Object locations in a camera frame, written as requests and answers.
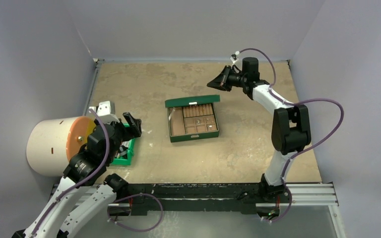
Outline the green jewelry box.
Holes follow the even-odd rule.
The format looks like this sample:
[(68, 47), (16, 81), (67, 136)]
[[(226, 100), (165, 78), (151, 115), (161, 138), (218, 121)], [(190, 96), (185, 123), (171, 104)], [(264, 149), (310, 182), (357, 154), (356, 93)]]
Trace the green jewelry box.
[(220, 129), (214, 107), (217, 102), (220, 102), (219, 95), (166, 100), (170, 142), (218, 137)]

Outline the aluminium rail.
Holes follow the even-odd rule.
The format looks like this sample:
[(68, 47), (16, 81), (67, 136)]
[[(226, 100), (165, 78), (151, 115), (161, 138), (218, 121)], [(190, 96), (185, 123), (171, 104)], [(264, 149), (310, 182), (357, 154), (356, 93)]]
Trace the aluminium rail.
[(294, 206), (338, 206), (332, 183), (288, 183)]

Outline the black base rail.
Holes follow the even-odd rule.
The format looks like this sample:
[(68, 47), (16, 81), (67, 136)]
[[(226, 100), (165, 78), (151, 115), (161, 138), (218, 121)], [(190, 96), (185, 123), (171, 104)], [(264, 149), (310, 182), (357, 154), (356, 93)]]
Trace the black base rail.
[(260, 190), (260, 182), (250, 183), (130, 183), (117, 194), (111, 214), (124, 208), (132, 216), (149, 211), (239, 212), (277, 217), (291, 193), (271, 195)]

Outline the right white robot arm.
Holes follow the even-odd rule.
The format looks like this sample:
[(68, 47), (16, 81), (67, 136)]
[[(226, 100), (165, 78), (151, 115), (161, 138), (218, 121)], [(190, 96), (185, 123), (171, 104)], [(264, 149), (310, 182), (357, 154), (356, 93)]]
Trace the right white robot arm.
[(271, 141), (275, 152), (258, 189), (263, 201), (272, 201), (285, 189), (286, 176), (294, 156), (311, 142), (308, 108), (305, 105), (294, 106), (275, 93), (271, 85), (261, 79), (258, 59), (253, 57), (243, 59), (241, 71), (225, 66), (207, 86), (221, 91), (239, 87), (251, 100), (272, 114)]

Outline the green plastic bin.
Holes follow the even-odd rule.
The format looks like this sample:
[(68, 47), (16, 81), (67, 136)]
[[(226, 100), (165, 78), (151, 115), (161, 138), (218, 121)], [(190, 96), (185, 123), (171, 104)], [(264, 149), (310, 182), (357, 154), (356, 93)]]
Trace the green plastic bin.
[(135, 140), (130, 127), (118, 122), (112, 122), (111, 126), (114, 128), (114, 138), (110, 144), (110, 165), (130, 166)]

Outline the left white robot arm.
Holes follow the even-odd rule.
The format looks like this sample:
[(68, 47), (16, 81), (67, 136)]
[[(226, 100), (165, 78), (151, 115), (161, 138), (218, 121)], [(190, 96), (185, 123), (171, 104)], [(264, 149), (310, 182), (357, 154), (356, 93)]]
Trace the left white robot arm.
[(119, 153), (121, 144), (141, 137), (142, 121), (124, 113), (128, 126), (116, 116), (103, 120), (95, 116), (95, 127), (87, 142), (71, 158), (60, 183), (35, 221), (26, 229), (18, 230), (14, 238), (72, 238), (99, 210), (109, 203), (124, 202), (128, 196), (128, 182), (117, 174), (106, 176), (103, 185), (83, 203), (77, 201), (94, 185), (95, 181)]

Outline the white cylinder with orange lid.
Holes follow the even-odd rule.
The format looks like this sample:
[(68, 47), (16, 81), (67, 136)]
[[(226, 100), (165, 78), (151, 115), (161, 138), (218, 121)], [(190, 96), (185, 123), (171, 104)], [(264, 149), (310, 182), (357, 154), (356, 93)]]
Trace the white cylinder with orange lid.
[(86, 116), (39, 122), (26, 146), (29, 166), (43, 176), (61, 176), (95, 126), (94, 119)]

